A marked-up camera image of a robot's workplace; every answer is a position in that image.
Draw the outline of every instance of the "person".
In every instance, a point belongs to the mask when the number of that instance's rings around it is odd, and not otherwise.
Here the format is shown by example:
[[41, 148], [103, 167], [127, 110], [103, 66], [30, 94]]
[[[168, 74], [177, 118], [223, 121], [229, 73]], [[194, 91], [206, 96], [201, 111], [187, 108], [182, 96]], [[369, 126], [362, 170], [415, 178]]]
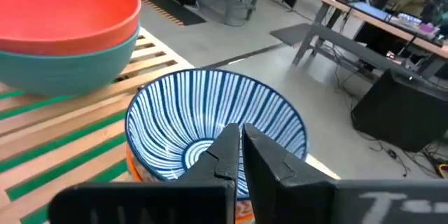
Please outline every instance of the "person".
[[[416, 18], [421, 17], [421, 12], [424, 8], [426, 0], [387, 0], [385, 11], [390, 14], [405, 13]], [[366, 43], [366, 47], [386, 56], [389, 51], [392, 53], [399, 53], [405, 41], [402, 39], [380, 29], [371, 24], [364, 24], [355, 37], [355, 41]], [[371, 71], [374, 67], [370, 64], [360, 61], [361, 64]]]

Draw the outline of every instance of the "floor mat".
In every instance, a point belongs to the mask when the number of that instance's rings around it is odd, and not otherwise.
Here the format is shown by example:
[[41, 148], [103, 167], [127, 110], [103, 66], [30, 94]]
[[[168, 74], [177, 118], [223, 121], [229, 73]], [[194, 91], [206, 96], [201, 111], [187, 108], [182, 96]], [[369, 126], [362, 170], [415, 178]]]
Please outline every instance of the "floor mat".
[[178, 25], [196, 25], [206, 22], [204, 18], [180, 6], [174, 0], [142, 0], [157, 12]]
[[310, 24], [297, 24], [292, 27], [271, 31], [270, 34], [286, 45], [295, 47], [305, 39], [309, 29], [311, 29]]

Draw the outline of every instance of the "table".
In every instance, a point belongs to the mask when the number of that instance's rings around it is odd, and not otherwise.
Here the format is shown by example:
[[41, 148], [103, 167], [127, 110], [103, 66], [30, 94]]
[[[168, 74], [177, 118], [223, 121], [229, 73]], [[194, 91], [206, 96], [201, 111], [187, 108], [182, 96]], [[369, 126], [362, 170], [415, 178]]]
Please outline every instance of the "table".
[[[124, 113], [138, 88], [193, 66], [145, 29], [117, 82], [73, 99], [0, 84], [0, 223], [48, 223], [46, 205], [84, 181], [131, 181]], [[308, 155], [307, 163], [339, 179]]]
[[[364, 22], [368, 22], [371, 25], [379, 27], [406, 41], [411, 41], [414, 38], [413, 34], [405, 31], [404, 29], [400, 29], [395, 25], [387, 23], [386, 21], [379, 20], [362, 11], [352, 9], [350, 6], [341, 3], [337, 0], [322, 0], [322, 6], [314, 19], [315, 24], [322, 23], [330, 7], [334, 7], [335, 12], [333, 13], [333, 15], [331, 16], [326, 25], [326, 27], [328, 28], [332, 28], [334, 26], [336, 20], [343, 12], [345, 13], [350, 12], [350, 15], [353, 15]], [[413, 44], [433, 53], [433, 55], [428, 59], [429, 64], [427, 64], [426, 67], [419, 69], [418, 71], [418, 73], [424, 78], [430, 78], [431, 76], [434, 76], [434, 74], [437, 73], [448, 60], [448, 46], [446, 45], [440, 47], [438, 45], [435, 45], [434, 43], [428, 42], [427, 40], [418, 37], [413, 40]], [[323, 40], [318, 39], [318, 41], [316, 42], [316, 46], [320, 47], [322, 45]]]

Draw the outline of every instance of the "bowl rim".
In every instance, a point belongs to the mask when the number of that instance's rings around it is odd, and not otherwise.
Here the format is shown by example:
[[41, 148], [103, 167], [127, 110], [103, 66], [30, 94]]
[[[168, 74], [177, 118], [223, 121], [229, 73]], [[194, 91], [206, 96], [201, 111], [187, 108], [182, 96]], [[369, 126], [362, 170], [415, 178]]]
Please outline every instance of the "bowl rim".
[[68, 36], [66, 38], [58, 38], [58, 39], [51, 39], [51, 38], [20, 39], [20, 38], [13, 38], [10, 36], [0, 36], [0, 41], [10, 41], [10, 42], [15, 42], [15, 43], [17, 43], [17, 42], [18, 43], [62, 43], [62, 42], [66, 43], [67, 41], [78, 41], [78, 40], [83, 40], [83, 39], [92, 38], [92, 37], [96, 37], [96, 36], [101, 36], [102, 34], [107, 34], [110, 31], [117, 30], [120, 27], [123, 27], [126, 24], [128, 24], [129, 22], [131, 22], [140, 13], [140, 10], [141, 10], [141, 1], [136, 0], [136, 2], [137, 2], [137, 5], [136, 5], [134, 12], [129, 17], [126, 17], [121, 23], [118, 23], [111, 27], [102, 29], [101, 31], [87, 34], [82, 37]]
[[[159, 80], [166, 78], [170, 75], [174, 75], [174, 74], [179, 74], [182, 72], [187, 72], [187, 71], [217, 71], [217, 72], [222, 72], [225, 74], [234, 74], [234, 75], [238, 75], [238, 76], [242, 76], [245, 78], [248, 78], [251, 81], [256, 82], [259, 85], [262, 85], [265, 88], [268, 88], [269, 90], [273, 91], [275, 94], [279, 95], [280, 98], [282, 98], [287, 105], [289, 105], [292, 109], [294, 114], [299, 118], [300, 122], [302, 123], [302, 130], [304, 132], [304, 136], [305, 136], [305, 150], [304, 150], [304, 155], [301, 158], [302, 160], [306, 160], [307, 159], [307, 155], [308, 155], [308, 150], [309, 150], [309, 141], [308, 141], [308, 131], [307, 128], [305, 126], [305, 122], [303, 121], [302, 117], [300, 116], [299, 112], [297, 111], [297, 109], [294, 108], [294, 106], [279, 92], [277, 92], [275, 89], [273, 89], [272, 87], [260, 82], [259, 80], [256, 80], [252, 77], [249, 77], [247, 75], [241, 74], [241, 73], [235, 73], [233, 71], [228, 71], [228, 70], [223, 70], [223, 69], [199, 69], [199, 68], [195, 68], [195, 69], [182, 69], [182, 70], [178, 70], [178, 71], [174, 71], [171, 73], [167, 73], [164, 74], [163, 76], [160, 76], [158, 78], [155, 78], [154, 80], [150, 81], [148, 84], [144, 85], [132, 98], [131, 102], [129, 103], [129, 106], [126, 109], [126, 114], [125, 114], [125, 136], [126, 136], [126, 140], [127, 140], [127, 144], [128, 146], [131, 148], [132, 154], [137, 158], [137, 160], [140, 162], [141, 165], [143, 165], [145, 167], [145, 169], [153, 176], [155, 176], [157, 179], [159, 179], [160, 181], [170, 181], [168, 178], [164, 177], [163, 175], [161, 175], [158, 171], [155, 171], [149, 164], [146, 163], [146, 161], [143, 161], [143, 158], [141, 157], [140, 153], [136, 150], [134, 144], [130, 141], [130, 133], [129, 133], [129, 129], [128, 129], [128, 118], [129, 118], [129, 114], [130, 114], [130, 108], [131, 106], [134, 104], [135, 99], [140, 95], [140, 93], [142, 93], [149, 85], [152, 85], [156, 82], [158, 82]], [[245, 196], [238, 196], [237, 195], [237, 200], [238, 201], [242, 201], [242, 200], [250, 200], [249, 195], [245, 195]]]
[[121, 48], [125, 45], [127, 45], [128, 43], [130, 43], [132, 40], [134, 40], [135, 38], [138, 38], [140, 33], [140, 24], [137, 26], [137, 29], [135, 30], [135, 32], [133, 33], [132, 36], [130, 36], [129, 38], [127, 38], [125, 41], [123, 41], [122, 43], [119, 43], [118, 45], [115, 45], [111, 48], [107, 48], [105, 50], [99, 50], [96, 52], [88, 52], [88, 53], [83, 53], [83, 54], [79, 54], [79, 55], [59, 55], [59, 56], [45, 56], [45, 55], [25, 55], [22, 53], [16, 53], [16, 52], [6, 52], [3, 50], [0, 50], [0, 55], [7, 55], [10, 57], [21, 57], [21, 58], [25, 58], [25, 59], [45, 59], [45, 60], [66, 60], [66, 59], [76, 59], [76, 58], [80, 58], [80, 57], [90, 57], [90, 56], [94, 56], [97, 55], [99, 53], [108, 53], [111, 52], [112, 50], [116, 50], [118, 48]]

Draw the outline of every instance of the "blue and white striped bowl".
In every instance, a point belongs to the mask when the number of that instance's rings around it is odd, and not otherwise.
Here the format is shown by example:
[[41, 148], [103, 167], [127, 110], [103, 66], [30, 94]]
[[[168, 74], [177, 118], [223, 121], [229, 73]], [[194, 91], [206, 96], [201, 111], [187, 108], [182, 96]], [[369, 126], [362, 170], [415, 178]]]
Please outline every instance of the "blue and white striped bowl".
[[[278, 92], [238, 73], [189, 69], [149, 83], [132, 100], [126, 136], [138, 163], [160, 181], [190, 168], [228, 123], [251, 123], [305, 159], [307, 132], [299, 113]], [[238, 200], [248, 200], [240, 154]]]

